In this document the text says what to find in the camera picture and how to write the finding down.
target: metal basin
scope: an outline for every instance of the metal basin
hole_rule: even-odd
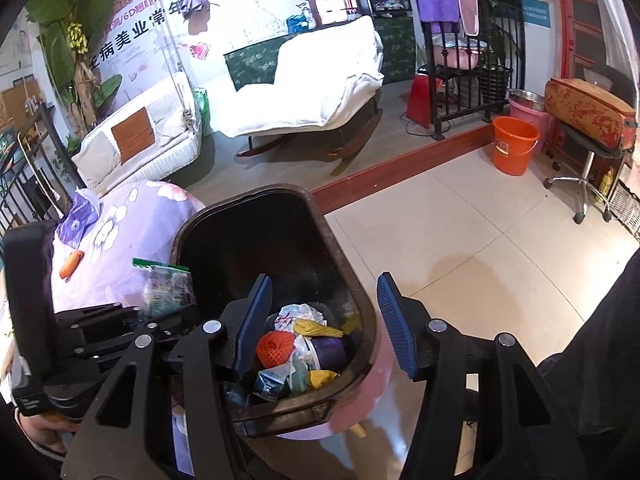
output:
[[[537,112],[545,111],[545,98],[542,95],[534,94],[533,92],[527,92],[526,90],[519,90],[517,88],[509,88],[507,90],[509,97],[527,108],[531,108]]]

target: stool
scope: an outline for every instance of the stool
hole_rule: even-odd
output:
[[[584,220],[584,217],[587,215],[587,209],[589,208],[589,199],[587,197],[587,188],[591,189],[596,195],[598,195],[604,202],[604,211],[602,212],[602,219],[605,222],[609,222],[612,218],[611,209],[609,206],[609,200],[605,197],[600,190],[592,186],[588,181],[589,172],[591,171],[591,165],[593,164],[593,157],[595,155],[601,156],[603,158],[620,158],[622,156],[622,150],[617,150],[616,152],[610,152],[602,147],[602,145],[595,140],[591,139],[591,137],[586,136],[580,130],[576,130],[574,127],[569,126],[562,121],[559,121],[560,127],[562,130],[573,140],[578,142],[581,146],[585,147],[589,150],[587,155],[587,160],[584,163],[584,167],[582,168],[581,176],[572,176],[572,175],[561,175],[555,176],[553,178],[546,178],[543,182],[545,188],[549,189],[553,186],[554,182],[557,180],[568,180],[569,182],[579,182],[582,186],[582,208],[580,211],[576,212],[574,215],[574,222],[580,225]],[[560,162],[554,162],[553,168],[556,171],[559,171],[562,166],[565,164],[561,164]]]

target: person's hand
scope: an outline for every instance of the person's hand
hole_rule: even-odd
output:
[[[33,416],[24,416],[19,413],[18,421],[24,433],[36,444],[61,454],[66,453],[66,449],[58,436],[58,431],[73,432],[80,427],[79,424],[71,422],[58,412]]]

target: pink towel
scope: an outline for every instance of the pink towel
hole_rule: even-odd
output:
[[[462,28],[468,36],[477,36],[480,32],[478,20],[478,0],[458,0]]]

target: electrical cord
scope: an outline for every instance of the electrical cord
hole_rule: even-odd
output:
[[[412,121],[411,119],[407,118],[406,116],[406,112],[404,112],[401,116],[400,116],[400,120],[404,121],[404,132],[407,135],[412,135],[414,137],[433,137],[435,135],[435,132],[432,132],[430,134],[417,134],[415,132],[410,132],[409,131],[409,125],[414,126],[416,124],[418,124],[415,121]],[[451,123],[449,121],[444,121],[445,123],[447,123],[447,129],[446,130],[442,130],[440,133],[441,134],[446,134],[450,129],[451,129]],[[420,126],[422,129],[424,129],[425,131],[428,131],[425,127]]]

